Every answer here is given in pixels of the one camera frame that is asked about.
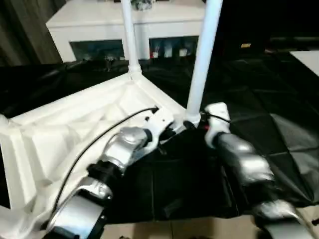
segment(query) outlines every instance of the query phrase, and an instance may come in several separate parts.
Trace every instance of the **black cable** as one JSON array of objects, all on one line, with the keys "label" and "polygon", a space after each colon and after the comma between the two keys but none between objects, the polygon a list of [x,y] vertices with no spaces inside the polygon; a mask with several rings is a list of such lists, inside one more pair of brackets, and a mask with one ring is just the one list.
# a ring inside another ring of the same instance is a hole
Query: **black cable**
[{"label": "black cable", "polygon": [[106,133],[108,133],[109,131],[111,131],[112,129],[114,129],[115,127],[119,126],[121,123],[129,120],[130,118],[138,115],[139,113],[142,113],[142,112],[145,112],[145,111],[152,111],[153,113],[155,113],[156,111],[158,110],[158,108],[146,108],[146,109],[143,109],[143,110],[140,110],[140,111],[137,111],[127,117],[125,117],[124,119],[122,119],[121,121],[117,122],[116,124],[112,125],[111,127],[109,127],[107,130],[105,130],[104,132],[102,132],[100,135],[98,135],[93,141],[91,141],[82,151],[81,153],[76,157],[76,159],[74,160],[71,168],[69,169],[66,177],[64,178],[63,180],[63,183],[61,185],[61,188],[59,190],[59,193],[58,193],[58,196],[56,197],[55,199],[55,202],[54,202],[54,206],[53,206],[53,209],[52,209],[52,213],[51,213],[51,217],[53,216],[54,212],[56,211],[57,207],[58,207],[58,204],[59,204],[59,200],[60,200],[60,197],[62,195],[62,192],[63,192],[63,189],[66,185],[66,182],[68,181],[71,173],[72,173],[72,170],[74,169],[75,165],[77,164],[77,162],[80,160],[80,158],[83,156],[83,154],[96,142],[98,141],[102,136],[104,136]]},{"label": "black cable", "polygon": [[225,118],[220,117],[220,116],[217,116],[217,115],[212,115],[212,114],[210,114],[209,112],[204,112],[204,114],[206,114],[207,116],[214,117],[214,118],[216,118],[216,119],[225,121],[225,122],[227,122],[227,123],[231,123],[231,120],[225,119]]}]

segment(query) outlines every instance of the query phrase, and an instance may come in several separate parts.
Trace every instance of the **dark curtain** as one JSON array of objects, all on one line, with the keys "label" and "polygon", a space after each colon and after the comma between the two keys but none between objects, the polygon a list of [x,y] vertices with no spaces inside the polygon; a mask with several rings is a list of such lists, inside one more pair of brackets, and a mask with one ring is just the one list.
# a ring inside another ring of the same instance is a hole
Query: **dark curtain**
[{"label": "dark curtain", "polygon": [[0,1],[0,66],[61,62],[45,23],[65,0]]}]

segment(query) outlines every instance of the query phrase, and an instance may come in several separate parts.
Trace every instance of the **white surface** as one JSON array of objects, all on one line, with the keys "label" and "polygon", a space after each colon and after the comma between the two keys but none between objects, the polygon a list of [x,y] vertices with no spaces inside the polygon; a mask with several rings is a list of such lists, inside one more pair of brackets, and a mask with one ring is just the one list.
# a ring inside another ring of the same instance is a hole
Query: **white surface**
[{"label": "white surface", "polygon": [[124,15],[126,43],[129,50],[129,72],[140,72],[138,55],[136,52],[134,25],[132,22],[131,0],[121,0]]},{"label": "white surface", "polygon": [[193,77],[190,85],[186,120],[198,125],[200,105],[204,94],[208,67],[215,42],[223,0],[207,0],[205,18],[197,47]]},{"label": "white surface", "polygon": [[[201,0],[159,1],[147,11],[132,11],[133,23],[201,21],[205,4]],[[48,22],[47,27],[123,24],[120,3],[71,0]]]},{"label": "white surface", "polygon": [[[159,1],[147,11],[133,10],[138,58],[150,58],[150,38],[199,35],[204,13],[201,0]],[[120,3],[71,0],[46,25],[63,62],[75,61],[71,41],[121,39],[129,59]]]},{"label": "white surface", "polygon": [[319,51],[293,51],[291,54],[319,76]]},{"label": "white surface", "polygon": [[[185,109],[141,73],[124,74],[36,108],[0,125],[0,144],[11,210],[0,207],[0,238],[36,235],[48,219],[62,179],[79,152],[102,131],[138,110],[158,106],[183,129]],[[75,167],[61,201],[97,160],[104,144],[123,126],[143,126],[141,113],[96,142]]]},{"label": "white surface", "polygon": [[0,126],[8,125],[8,124],[9,124],[9,120],[4,115],[0,115]]}]

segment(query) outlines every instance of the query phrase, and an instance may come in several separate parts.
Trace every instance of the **white shelf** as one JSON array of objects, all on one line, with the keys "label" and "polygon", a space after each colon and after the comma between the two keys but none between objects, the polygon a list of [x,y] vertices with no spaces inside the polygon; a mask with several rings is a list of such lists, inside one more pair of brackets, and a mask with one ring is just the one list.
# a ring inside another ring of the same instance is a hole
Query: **white shelf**
[{"label": "white shelf", "polygon": [[319,51],[293,51],[291,54],[319,76]]},{"label": "white shelf", "polygon": [[[147,11],[133,11],[133,23],[202,21],[205,4],[201,0],[158,1]],[[71,0],[48,22],[47,27],[123,24],[120,3],[112,0]]]}]

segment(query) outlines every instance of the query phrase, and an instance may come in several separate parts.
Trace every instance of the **black table surface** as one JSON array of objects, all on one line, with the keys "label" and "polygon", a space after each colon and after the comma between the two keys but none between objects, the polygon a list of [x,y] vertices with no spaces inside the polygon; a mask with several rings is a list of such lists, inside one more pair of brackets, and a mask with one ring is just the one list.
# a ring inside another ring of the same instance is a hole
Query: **black table surface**
[{"label": "black table surface", "polygon": [[[59,69],[58,74],[43,77]],[[143,75],[186,107],[193,59],[142,63]],[[127,71],[127,62],[0,68],[0,111],[8,118]],[[284,198],[298,207],[319,202],[319,78],[290,54],[213,59],[202,106],[228,105],[231,131],[268,159]],[[235,217],[247,210],[205,130],[171,139],[127,170],[110,223]],[[0,204],[9,207],[3,165]]]}]

